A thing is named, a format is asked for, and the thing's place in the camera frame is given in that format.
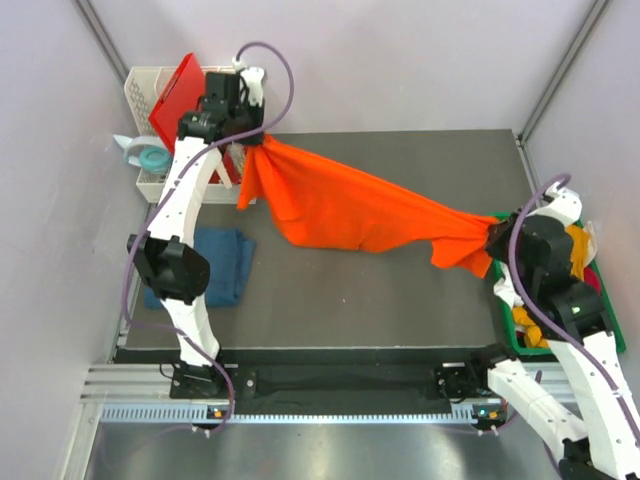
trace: blue cloth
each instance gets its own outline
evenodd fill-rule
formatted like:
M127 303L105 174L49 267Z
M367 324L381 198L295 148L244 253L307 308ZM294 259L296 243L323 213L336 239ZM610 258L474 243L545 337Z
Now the blue cloth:
M196 228L193 247L211 267L204 298L207 307L233 307L240 302L249 279L255 240L237 228ZM162 308L149 287L144 289L144 306Z

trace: white basket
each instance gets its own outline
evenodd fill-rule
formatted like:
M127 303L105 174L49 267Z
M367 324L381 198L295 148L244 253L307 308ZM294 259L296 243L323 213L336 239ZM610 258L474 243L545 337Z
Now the white basket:
M149 114L177 67L133 67L124 84L124 95L140 135L156 135L149 123ZM233 73L233 67L203 67L204 72ZM136 187L149 203L158 203L164 188L166 174L155 175L140 169ZM227 189L221 184L209 184L202 203L238 202L240 187Z

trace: white plastic crate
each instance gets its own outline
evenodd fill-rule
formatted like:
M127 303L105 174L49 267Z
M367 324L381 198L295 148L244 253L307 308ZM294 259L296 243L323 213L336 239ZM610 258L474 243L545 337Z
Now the white plastic crate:
M158 101L177 67L133 67L124 84L124 94L129 103L131 114L138 127L140 135L155 135L149 123L149 114ZM233 67L203 67L205 72L233 73ZM164 175L155 175L140 170L136 180L136 187L149 203L158 203L164 188ZM231 203L238 201L240 187L227 189L221 184L209 184L204 193L203 203Z

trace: red cloth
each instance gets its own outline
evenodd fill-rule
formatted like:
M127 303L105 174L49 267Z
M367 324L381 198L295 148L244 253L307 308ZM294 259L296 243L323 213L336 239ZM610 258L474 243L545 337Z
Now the red cloth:
M258 197L297 246L378 253L431 240L436 267L483 277L491 264L484 246L495 218L458 212L268 135L247 149L238 208Z
M591 285L598 291L598 293L602 293L602 284L600 283L600 278L598 278L598 274L593 268L585 267L584 283L586 283L587 285Z

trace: green basket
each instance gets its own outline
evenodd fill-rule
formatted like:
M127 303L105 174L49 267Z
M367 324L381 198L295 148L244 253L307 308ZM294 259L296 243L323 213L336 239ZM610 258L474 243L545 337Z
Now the green basket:
M509 217L509 213L496 213L492 216L496 217L498 220L504 220ZM582 227L582 222L578 220L576 225ZM607 294L607 288L605 287L604 282L602 281L602 275L600 275L600 270L598 270L598 265L594 260L589 264L589 266L593 269L593 271L598 276L600 280L600 285L602 287L602 300L604 301L605 309L609 314L609 318L611 318L611 323L613 324L613 331L616 337L616 350L618 353L623 353L627 349L627 344L622 337L622 332L620 331L620 325L618 325L618 319L616 318L616 314L613 311L613 306L611 305L611 301L609 300L609 295ZM498 281L503 278L502 270L500 268L500 262L494 260L491 263L491 270L493 271L493 276L495 280ZM504 303L501 299L496 297L496 300L500 303L500 311L502 312L502 320L504 322L504 329L507 335L507 342L511 346L511 348L518 354L518 356L529 356L534 357L538 355L552 355L552 352L548 348L527 348L523 347L518 343L518 337L516 335L516 326L513 321L513 315L509 306Z

